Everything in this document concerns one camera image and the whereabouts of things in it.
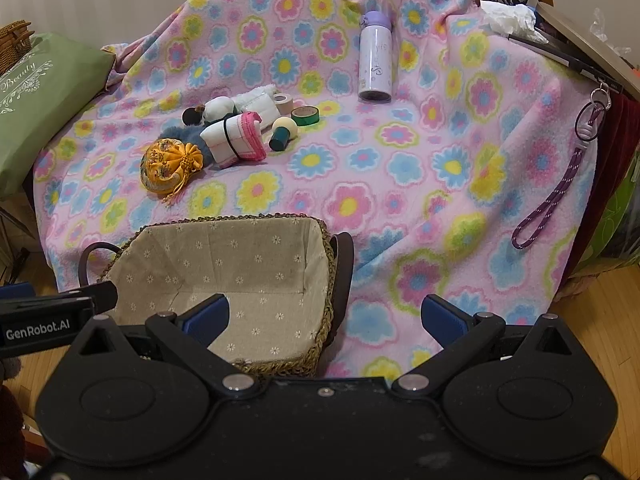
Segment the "wicker basket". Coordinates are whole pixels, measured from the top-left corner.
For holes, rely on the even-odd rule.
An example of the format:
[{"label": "wicker basket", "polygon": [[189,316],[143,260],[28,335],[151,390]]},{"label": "wicker basket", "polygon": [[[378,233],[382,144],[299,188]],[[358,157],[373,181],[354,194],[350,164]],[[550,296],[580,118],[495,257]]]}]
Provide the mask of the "wicker basket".
[{"label": "wicker basket", "polygon": [[28,29],[29,25],[31,22],[20,20],[0,28],[0,75],[31,50],[29,36],[33,31]]}]

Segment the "pink fleece blanket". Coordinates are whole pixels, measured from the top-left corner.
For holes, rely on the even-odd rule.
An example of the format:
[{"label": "pink fleece blanket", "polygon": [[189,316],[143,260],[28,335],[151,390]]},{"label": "pink fleece blanket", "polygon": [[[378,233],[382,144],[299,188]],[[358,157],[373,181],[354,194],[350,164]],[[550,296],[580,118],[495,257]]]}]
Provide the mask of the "pink fleece blanket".
[{"label": "pink fleece blanket", "polygon": [[[371,9],[394,24],[390,104],[356,95],[358,20]],[[561,179],[593,84],[492,35],[473,0],[189,0],[113,48],[113,90],[34,168],[40,236],[61,290],[78,284],[78,257],[96,240],[123,244],[143,225],[180,218],[297,212],[356,245],[327,374],[394,378],[438,351],[419,318],[430,293],[509,323],[548,308],[594,146],[538,240],[518,251],[511,233]],[[321,121],[262,163],[201,172],[171,206],[142,188],[142,153],[185,108],[268,83],[318,106]],[[106,261],[92,260],[94,277]]]}]

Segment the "water bottle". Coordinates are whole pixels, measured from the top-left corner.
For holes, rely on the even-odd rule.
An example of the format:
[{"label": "water bottle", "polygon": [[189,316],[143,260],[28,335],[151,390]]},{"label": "water bottle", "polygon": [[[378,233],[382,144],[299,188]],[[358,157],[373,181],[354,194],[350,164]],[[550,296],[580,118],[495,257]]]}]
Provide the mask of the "water bottle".
[{"label": "water bottle", "polygon": [[367,101],[391,99],[391,21],[370,10],[360,20],[358,95]]}]

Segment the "lanyard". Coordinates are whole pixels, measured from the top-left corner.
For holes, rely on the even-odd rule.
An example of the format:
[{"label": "lanyard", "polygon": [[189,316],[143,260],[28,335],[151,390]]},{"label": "lanyard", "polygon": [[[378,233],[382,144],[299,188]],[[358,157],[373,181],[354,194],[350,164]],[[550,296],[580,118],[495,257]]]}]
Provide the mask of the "lanyard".
[{"label": "lanyard", "polygon": [[[603,94],[605,97],[605,103],[596,99],[597,94]],[[586,124],[578,124],[580,121],[580,117],[587,110],[587,108],[592,107],[591,117],[587,121]],[[599,127],[594,126],[595,121],[598,119],[600,115],[602,115],[602,121],[600,121],[600,125],[604,122],[604,116],[607,113],[607,110],[611,108],[611,96],[609,95],[609,86],[601,82],[600,87],[596,88],[591,92],[590,101],[584,105],[582,110],[575,119],[574,132],[575,136],[578,138],[577,146],[574,149],[574,154],[571,156],[571,160],[569,161],[569,166],[566,168],[562,179],[556,186],[556,188],[549,194],[548,197],[545,198],[544,202],[540,204],[537,208],[533,210],[518,226],[514,229],[513,235],[511,235],[511,243],[516,249],[525,249],[529,247],[535,240],[538,238],[538,235],[542,232],[542,229],[545,228],[546,223],[551,218],[551,215],[558,207],[558,204],[562,200],[564,194],[568,191],[569,186],[571,186],[572,181],[575,178],[575,175],[578,173],[578,168],[580,168],[580,163],[582,162],[582,158],[584,156],[584,152],[587,150],[589,142],[595,140],[598,137]],[[529,239],[525,240],[523,243],[518,242],[518,235],[520,232],[528,226],[531,222],[533,222],[540,215],[544,214],[540,224],[536,227],[536,230],[533,231],[533,234],[529,237]]]}]

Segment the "black ring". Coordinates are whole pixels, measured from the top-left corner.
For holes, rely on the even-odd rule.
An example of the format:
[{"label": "black ring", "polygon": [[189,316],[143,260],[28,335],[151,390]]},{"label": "black ring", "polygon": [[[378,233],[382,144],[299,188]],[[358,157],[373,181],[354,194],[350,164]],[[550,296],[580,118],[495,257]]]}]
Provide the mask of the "black ring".
[{"label": "black ring", "polygon": [[224,119],[222,121],[222,127],[225,129],[225,137],[226,137],[226,143],[229,145],[229,147],[233,150],[233,152],[236,154],[236,157],[239,158],[240,160],[242,160],[242,157],[240,155],[238,155],[238,152],[236,152],[236,149],[234,148],[233,144],[231,143],[231,139],[229,139],[229,134],[226,131],[226,119]]},{"label": "black ring", "polygon": [[[600,126],[598,127],[598,129],[596,130],[596,134],[591,137],[590,139],[583,139],[580,134],[578,133],[578,122],[580,121],[580,117],[582,117],[582,114],[584,113],[584,111],[594,105],[595,103],[598,103],[602,106],[602,121],[600,122]],[[604,105],[604,103],[602,101],[594,101],[593,103],[591,101],[589,101],[587,104],[585,104],[582,107],[582,110],[580,110],[580,113],[578,114],[578,116],[575,118],[575,126],[574,126],[574,132],[575,132],[575,136],[578,137],[578,140],[581,140],[582,142],[591,142],[592,140],[595,140],[598,138],[598,135],[600,134],[600,128],[602,127],[602,124],[604,123],[604,117],[607,115],[607,109]]]}]

